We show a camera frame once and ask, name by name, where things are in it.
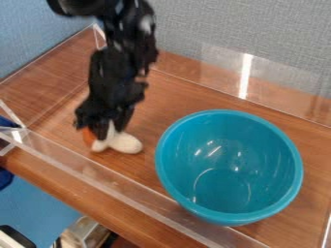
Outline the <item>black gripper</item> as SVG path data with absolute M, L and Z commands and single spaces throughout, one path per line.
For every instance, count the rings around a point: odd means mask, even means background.
M 87 99 L 75 110 L 75 127 L 90 127 L 98 140 L 106 140 L 110 120 L 123 132 L 146 98 L 148 83 L 136 81 L 130 55 L 116 48 L 96 50 L 91 56 Z

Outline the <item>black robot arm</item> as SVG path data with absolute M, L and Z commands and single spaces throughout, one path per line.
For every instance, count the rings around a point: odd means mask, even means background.
M 146 0 L 47 0 L 56 15 L 95 17 L 103 23 L 106 47 L 90 60 L 87 99 L 75 110 L 75 128 L 96 140 L 122 132 L 135 105 L 144 100 L 146 77 L 158 60 L 155 11 Z

